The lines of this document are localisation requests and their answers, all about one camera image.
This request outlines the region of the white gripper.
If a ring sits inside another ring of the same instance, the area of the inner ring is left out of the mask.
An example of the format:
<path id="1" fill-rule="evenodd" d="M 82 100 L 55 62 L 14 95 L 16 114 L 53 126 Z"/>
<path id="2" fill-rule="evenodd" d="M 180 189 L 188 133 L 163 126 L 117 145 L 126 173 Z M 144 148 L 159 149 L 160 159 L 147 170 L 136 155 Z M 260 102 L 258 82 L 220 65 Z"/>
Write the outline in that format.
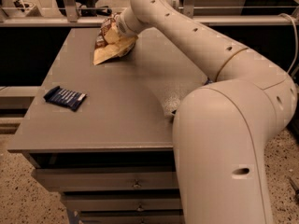
<path id="1" fill-rule="evenodd" d="M 138 35 L 144 30 L 144 23 L 137 18 L 130 7 L 117 16 L 116 24 L 121 35 L 127 37 Z"/>

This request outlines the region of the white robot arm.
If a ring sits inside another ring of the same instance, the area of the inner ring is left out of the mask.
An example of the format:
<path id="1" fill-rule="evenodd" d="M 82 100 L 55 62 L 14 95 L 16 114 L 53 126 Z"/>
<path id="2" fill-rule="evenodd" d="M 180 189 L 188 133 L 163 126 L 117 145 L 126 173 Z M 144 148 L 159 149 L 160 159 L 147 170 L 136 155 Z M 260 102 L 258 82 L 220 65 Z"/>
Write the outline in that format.
<path id="1" fill-rule="evenodd" d="M 173 123 L 185 224 L 273 224 L 264 147 L 295 113 L 295 84 L 177 7 L 178 0 L 130 0 L 117 24 L 126 36 L 157 28 L 211 80 L 180 102 Z"/>

